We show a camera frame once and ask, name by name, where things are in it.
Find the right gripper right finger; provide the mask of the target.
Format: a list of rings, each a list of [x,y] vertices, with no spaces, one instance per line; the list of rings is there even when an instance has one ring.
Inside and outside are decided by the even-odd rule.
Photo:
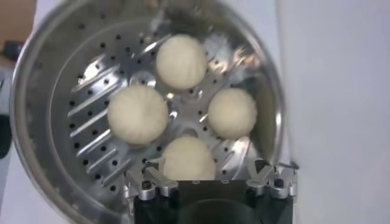
[[[272,166],[262,159],[248,156],[244,157],[244,164],[250,176],[246,185],[256,196],[263,195],[268,189],[271,197],[278,200],[297,197],[297,166],[283,163]]]

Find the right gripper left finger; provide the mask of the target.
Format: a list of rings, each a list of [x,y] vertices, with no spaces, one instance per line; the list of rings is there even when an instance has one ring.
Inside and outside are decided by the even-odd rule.
[[[153,200],[157,191],[164,197],[171,197],[178,189],[178,182],[164,175],[166,160],[159,157],[137,163],[124,173],[124,197],[137,197],[141,201]]]

